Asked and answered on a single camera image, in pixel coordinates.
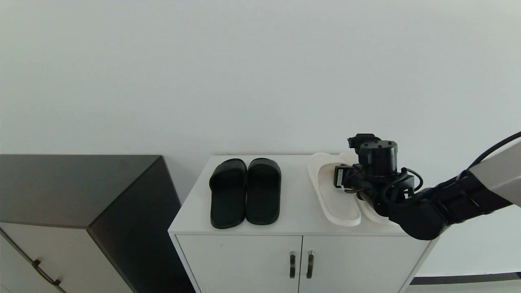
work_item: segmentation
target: robotic arm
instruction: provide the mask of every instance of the robotic arm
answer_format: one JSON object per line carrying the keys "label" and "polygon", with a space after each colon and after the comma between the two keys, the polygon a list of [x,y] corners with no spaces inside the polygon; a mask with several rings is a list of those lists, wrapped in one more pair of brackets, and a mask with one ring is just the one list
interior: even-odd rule
{"label": "robotic arm", "polygon": [[[399,224],[420,240],[438,237],[452,224],[490,214],[513,203],[521,206],[521,143],[482,161],[493,151],[521,137],[521,132],[497,143],[458,176],[419,192],[423,180],[415,171],[398,171],[394,141],[373,134],[349,138],[358,164],[335,168],[333,183],[369,203],[381,216]],[[414,176],[419,184],[414,187]]]}

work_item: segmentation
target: white cabinet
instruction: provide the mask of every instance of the white cabinet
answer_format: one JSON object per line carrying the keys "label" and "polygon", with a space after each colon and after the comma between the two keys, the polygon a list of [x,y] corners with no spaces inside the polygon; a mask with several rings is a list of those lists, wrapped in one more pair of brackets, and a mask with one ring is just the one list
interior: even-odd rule
{"label": "white cabinet", "polygon": [[[238,157],[248,165],[260,156]],[[208,181],[217,165],[232,158],[213,156],[170,226],[170,237],[196,291],[398,293],[407,288],[436,241],[413,239],[400,227],[365,217],[356,227],[334,225],[324,216],[307,177],[310,156],[263,157],[276,161],[282,171],[275,223],[257,226],[245,220],[223,230],[211,226]]]}

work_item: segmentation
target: cabinet handle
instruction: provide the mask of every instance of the cabinet handle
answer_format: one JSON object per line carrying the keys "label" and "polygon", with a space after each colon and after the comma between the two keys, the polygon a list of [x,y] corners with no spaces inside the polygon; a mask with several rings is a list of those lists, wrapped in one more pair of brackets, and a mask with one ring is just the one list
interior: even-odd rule
{"label": "cabinet handle", "polygon": [[33,269],[35,269],[42,278],[44,278],[47,282],[49,282],[51,285],[53,285],[60,293],[66,293],[61,287],[60,283],[61,281],[59,279],[52,280],[49,275],[47,275],[40,266],[42,263],[40,260],[32,261],[32,259],[9,237],[5,231],[0,228],[0,235],[4,237],[4,239],[9,243],[27,262],[31,264]]}
{"label": "cabinet handle", "polygon": [[313,262],[315,261],[315,255],[313,250],[309,250],[307,253],[307,274],[306,278],[311,279],[313,277]]}
{"label": "cabinet handle", "polygon": [[42,262],[40,260],[35,260],[32,262],[32,267],[38,272],[38,274],[40,274],[40,276],[42,276],[42,278],[44,278],[49,284],[55,286],[55,287],[58,287],[61,283],[61,281],[59,279],[56,279],[56,280],[52,280],[51,277],[49,277],[49,275],[47,275],[44,271],[42,271],[42,269],[39,267],[39,265],[41,264]]}
{"label": "cabinet handle", "polygon": [[295,279],[295,252],[290,252],[290,279]]}

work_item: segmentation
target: cabinet drawer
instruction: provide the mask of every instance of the cabinet drawer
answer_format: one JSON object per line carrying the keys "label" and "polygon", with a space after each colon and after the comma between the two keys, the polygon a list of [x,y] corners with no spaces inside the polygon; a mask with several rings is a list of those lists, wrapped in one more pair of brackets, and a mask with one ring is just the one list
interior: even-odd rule
{"label": "cabinet drawer", "polygon": [[[59,278],[60,287],[67,293],[132,293],[83,229],[6,223],[2,223],[2,229],[32,260],[41,261],[40,268],[51,279]],[[9,252],[7,259],[4,250]],[[1,264],[2,283],[13,293],[58,292],[6,241],[2,241]],[[17,270],[17,275],[5,273],[11,269]]]}
{"label": "cabinet drawer", "polygon": [[302,236],[176,236],[201,293],[299,290]]}

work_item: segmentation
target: white wall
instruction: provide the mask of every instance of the white wall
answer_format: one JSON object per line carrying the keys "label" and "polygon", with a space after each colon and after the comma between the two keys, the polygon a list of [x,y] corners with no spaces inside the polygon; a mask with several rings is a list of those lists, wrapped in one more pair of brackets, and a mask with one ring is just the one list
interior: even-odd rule
{"label": "white wall", "polygon": [[[0,5],[3,153],[159,153],[182,200],[212,154],[340,152],[374,132],[426,185],[519,131],[521,3]],[[510,207],[419,275],[521,271]]]}

